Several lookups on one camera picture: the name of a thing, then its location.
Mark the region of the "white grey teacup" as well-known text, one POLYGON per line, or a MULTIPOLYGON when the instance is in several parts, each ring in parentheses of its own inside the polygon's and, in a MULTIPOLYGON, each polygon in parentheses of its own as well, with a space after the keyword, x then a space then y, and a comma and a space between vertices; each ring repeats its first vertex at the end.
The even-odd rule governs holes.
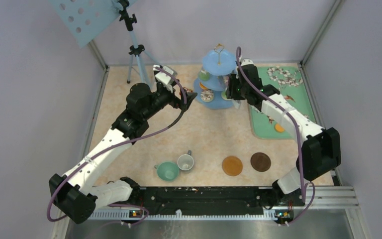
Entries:
POLYGON ((194 158, 191 150, 177 159, 177 166, 181 171, 190 171, 193 168, 194 158))

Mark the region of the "red owl toy block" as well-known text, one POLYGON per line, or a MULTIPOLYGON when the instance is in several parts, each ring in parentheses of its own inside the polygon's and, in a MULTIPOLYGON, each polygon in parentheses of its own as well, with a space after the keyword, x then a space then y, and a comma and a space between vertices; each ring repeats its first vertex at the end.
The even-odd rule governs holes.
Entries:
POLYGON ((185 90, 187 93, 191 93, 191 92, 193 92, 193 90, 191 90, 191 89, 189 89, 189 88, 186 88, 186 87, 184 87, 184 90, 185 90))

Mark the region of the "dark brown saucer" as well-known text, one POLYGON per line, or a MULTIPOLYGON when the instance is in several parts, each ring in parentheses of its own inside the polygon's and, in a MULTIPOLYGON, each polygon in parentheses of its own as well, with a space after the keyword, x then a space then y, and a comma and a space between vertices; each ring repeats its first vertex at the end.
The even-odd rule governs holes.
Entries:
POLYGON ((250 158, 250 163, 253 169, 258 172, 268 171, 272 164, 270 157, 262 152, 254 153, 250 158))

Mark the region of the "light blue tripod stand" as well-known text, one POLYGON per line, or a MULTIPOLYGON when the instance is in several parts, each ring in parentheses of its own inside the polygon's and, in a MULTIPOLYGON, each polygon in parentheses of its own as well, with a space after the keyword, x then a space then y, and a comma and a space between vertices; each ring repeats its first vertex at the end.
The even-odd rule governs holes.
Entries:
POLYGON ((149 77, 144 59, 141 57, 141 54, 144 53, 147 57, 149 57, 154 63, 160 65, 159 61, 146 50, 146 47, 143 44, 139 44, 137 36, 134 31, 134 24, 137 23, 136 15, 129 14, 128 9, 131 7, 136 1, 135 0, 114 0, 113 4, 117 8, 117 11, 120 15, 119 21, 123 21, 125 27, 131 37, 132 45, 129 47, 128 54, 129 58, 129 66, 128 66, 128 75, 126 82, 131 84, 132 82, 132 72, 135 70, 141 79, 141 82, 146 83, 150 87, 153 87, 154 81, 149 77))

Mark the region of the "blue perforated board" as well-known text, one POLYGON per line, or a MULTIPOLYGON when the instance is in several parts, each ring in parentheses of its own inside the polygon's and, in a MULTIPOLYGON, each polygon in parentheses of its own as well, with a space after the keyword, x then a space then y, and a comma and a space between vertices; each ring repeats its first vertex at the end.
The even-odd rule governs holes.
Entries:
POLYGON ((49 0, 50 5, 82 48, 120 17, 135 0, 49 0))

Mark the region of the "orange glazed donut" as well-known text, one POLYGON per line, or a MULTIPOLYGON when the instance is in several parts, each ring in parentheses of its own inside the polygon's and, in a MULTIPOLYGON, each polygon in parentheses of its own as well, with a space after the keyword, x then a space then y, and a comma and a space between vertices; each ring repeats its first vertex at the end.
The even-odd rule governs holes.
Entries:
POLYGON ((202 89, 202 90, 207 90, 208 88, 206 86, 204 86, 201 82, 199 82, 199 87, 202 89))

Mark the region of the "green teacup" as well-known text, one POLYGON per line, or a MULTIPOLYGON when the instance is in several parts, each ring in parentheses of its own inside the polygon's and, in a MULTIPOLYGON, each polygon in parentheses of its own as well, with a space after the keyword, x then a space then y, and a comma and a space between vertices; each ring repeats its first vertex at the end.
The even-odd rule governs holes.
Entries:
POLYGON ((177 164, 173 162, 163 162, 154 166, 157 176, 166 182, 176 180, 180 174, 180 169, 177 164))

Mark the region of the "orange saucer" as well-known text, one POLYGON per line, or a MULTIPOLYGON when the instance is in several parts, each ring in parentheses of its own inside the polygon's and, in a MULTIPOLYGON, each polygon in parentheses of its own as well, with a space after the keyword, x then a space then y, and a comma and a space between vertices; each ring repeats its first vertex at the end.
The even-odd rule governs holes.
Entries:
POLYGON ((228 156, 222 161, 222 170, 228 176, 237 176, 243 170, 242 161, 236 156, 228 156))

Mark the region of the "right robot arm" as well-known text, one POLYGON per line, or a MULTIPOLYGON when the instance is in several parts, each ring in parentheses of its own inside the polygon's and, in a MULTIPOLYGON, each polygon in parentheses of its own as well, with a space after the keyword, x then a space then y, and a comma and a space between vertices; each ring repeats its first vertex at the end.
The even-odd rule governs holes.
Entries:
POLYGON ((306 195, 309 182, 341 164, 340 134, 309 120, 293 107, 272 85, 263 85, 254 64, 237 67, 230 74, 226 90, 228 99, 245 100, 252 108, 276 121, 297 143, 296 165, 273 183, 272 200, 285 205, 292 192, 306 195))

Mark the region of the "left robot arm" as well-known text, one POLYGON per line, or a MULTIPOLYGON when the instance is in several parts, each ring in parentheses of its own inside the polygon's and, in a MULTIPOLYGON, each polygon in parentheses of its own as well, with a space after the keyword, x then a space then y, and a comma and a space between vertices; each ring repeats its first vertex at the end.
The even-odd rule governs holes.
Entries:
POLYGON ((135 142, 156 135, 155 132, 144 134, 149 127, 148 119, 167 105, 181 109, 173 123, 158 131, 162 133, 181 119, 196 97, 197 93, 187 91, 177 97, 175 90, 167 89, 162 83, 157 83, 154 92, 145 83, 133 85, 126 97, 126 109, 98 145, 64 175, 54 174, 50 178, 51 199, 47 206, 47 219, 57 221, 50 215, 52 206, 56 206, 76 224, 81 224, 101 207, 116 202, 124 202, 128 206, 137 204, 140 198, 137 190, 139 185, 132 179, 122 177, 101 186, 95 186, 95 181, 135 142))

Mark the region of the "green dome cake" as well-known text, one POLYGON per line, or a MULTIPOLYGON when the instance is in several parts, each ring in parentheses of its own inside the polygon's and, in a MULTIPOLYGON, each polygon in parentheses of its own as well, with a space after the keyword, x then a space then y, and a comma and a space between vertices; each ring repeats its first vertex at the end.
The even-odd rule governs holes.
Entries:
POLYGON ((198 73, 198 77, 202 81, 208 81, 211 77, 211 74, 209 72, 207 72, 206 70, 201 69, 198 73))

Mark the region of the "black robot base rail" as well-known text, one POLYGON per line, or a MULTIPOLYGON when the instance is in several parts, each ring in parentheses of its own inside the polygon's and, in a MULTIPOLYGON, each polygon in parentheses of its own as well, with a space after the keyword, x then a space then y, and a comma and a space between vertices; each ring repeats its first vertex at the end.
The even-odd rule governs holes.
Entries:
POLYGON ((301 191, 283 194, 259 186, 135 187, 129 205, 141 206, 152 216, 252 216, 273 208, 304 206, 301 191))

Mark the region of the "white chocolate drizzle donut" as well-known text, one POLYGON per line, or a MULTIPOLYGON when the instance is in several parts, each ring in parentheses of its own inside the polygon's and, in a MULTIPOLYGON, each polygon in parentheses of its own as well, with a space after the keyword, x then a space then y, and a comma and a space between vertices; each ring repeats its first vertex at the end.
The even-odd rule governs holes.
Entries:
POLYGON ((200 98, 203 102, 211 102, 214 99, 214 91, 211 89, 202 90, 200 93, 200 98))

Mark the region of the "blue three-tier cake stand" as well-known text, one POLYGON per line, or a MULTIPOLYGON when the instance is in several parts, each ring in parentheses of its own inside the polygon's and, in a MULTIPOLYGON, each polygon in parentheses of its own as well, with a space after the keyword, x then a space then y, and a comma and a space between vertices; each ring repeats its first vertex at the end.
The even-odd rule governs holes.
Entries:
POLYGON ((235 55, 229 52, 223 44, 219 43, 203 57, 201 69, 209 72, 211 77, 208 81, 202 81, 198 76, 194 80, 193 86, 198 94, 197 100, 211 110, 228 109, 231 107, 239 109, 241 106, 239 101, 230 100, 226 97, 228 76, 231 73, 236 73, 235 55), (213 101, 206 103, 201 100, 200 93, 202 89, 199 87, 199 82, 214 91, 213 101))

